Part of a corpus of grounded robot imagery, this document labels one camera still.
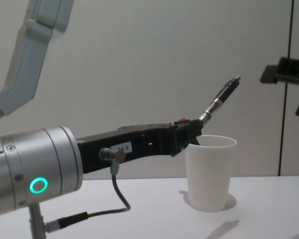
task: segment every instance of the black metal bracket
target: black metal bracket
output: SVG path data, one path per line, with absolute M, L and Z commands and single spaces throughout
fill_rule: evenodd
M 265 84 L 276 84 L 285 82 L 299 85 L 299 60 L 280 58 L 278 65 L 268 65 L 260 78 L 260 82 Z

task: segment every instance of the cable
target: cable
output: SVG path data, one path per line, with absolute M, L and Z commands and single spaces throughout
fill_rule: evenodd
M 75 223 L 79 223 L 83 220 L 86 220 L 86 219 L 89 219 L 89 218 L 92 218 L 92 217 L 96 217 L 96 216 L 100 216 L 100 215 L 106 215 L 106 214 L 113 214 L 113 213 L 122 213 L 122 212 L 129 211 L 131 209 L 131 206 L 128 203 L 128 201 L 125 199 L 123 194 L 121 193 L 121 191 L 120 191 L 120 189 L 117 185 L 117 182 L 116 182 L 116 175 L 115 174 L 112 174 L 112 183 L 113 183 L 113 187 L 114 187 L 114 190 L 115 190 L 116 194 L 119 196 L 120 200 L 126 206 L 125 208 L 101 211 L 101 212 L 91 213 L 91 214 L 88 214 L 87 212 L 83 212 L 83 213 L 79 213 L 79 214 L 72 215 L 72 216 L 69 216 L 69 217 L 59 218 L 58 220 L 54 220 L 54 221 L 51 221 L 49 223 L 46 223 L 45 224 L 45 231 L 47 233 L 51 233 L 51 232 L 54 232 L 56 230 L 66 228 L 70 225 L 73 225 Z
M 125 197 L 123 196 L 123 194 L 120 192 L 120 189 L 119 189 L 118 184 L 116 182 L 116 175 L 114 175 L 114 174 L 112 174 L 112 183 L 113 183 L 113 187 L 114 187 L 114 190 L 115 190 L 116 194 L 119 196 L 120 200 L 124 203 L 125 208 L 107 210 L 107 211 L 102 211 L 102 212 L 98 212 L 98 213 L 91 213 L 91 214 L 88 215 L 89 218 L 100 216 L 100 215 L 112 214 L 112 213 L 127 212 L 127 211 L 129 211 L 131 209 L 130 204 L 125 199 Z

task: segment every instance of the white table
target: white table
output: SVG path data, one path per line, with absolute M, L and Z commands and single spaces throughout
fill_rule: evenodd
M 132 210 L 99 216 L 48 234 L 48 239 L 290 239 L 299 234 L 299 177 L 232 178 L 237 205 L 204 213 L 184 202 L 186 179 L 119 180 Z M 45 221 L 122 207 L 111 181 L 41 204 Z M 0 216 L 0 239 L 29 239 L 28 210 Z

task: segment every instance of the green led ring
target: green led ring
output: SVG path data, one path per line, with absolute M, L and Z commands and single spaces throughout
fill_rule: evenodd
M 43 182 L 44 183 L 44 187 L 39 190 L 39 191 L 36 191 L 34 189 L 34 185 L 37 183 L 37 182 Z M 34 194 L 40 194 L 40 193 L 43 193 L 48 187 L 48 180 L 46 180 L 45 178 L 42 178 L 42 177 L 38 177 L 38 178 L 35 178 L 33 179 L 33 181 L 30 183 L 30 191 Z

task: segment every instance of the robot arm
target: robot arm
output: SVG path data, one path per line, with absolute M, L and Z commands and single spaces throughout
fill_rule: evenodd
M 53 30 L 64 32 L 74 0 L 31 0 L 18 32 L 3 90 L 0 118 L 30 101 L 36 91 Z

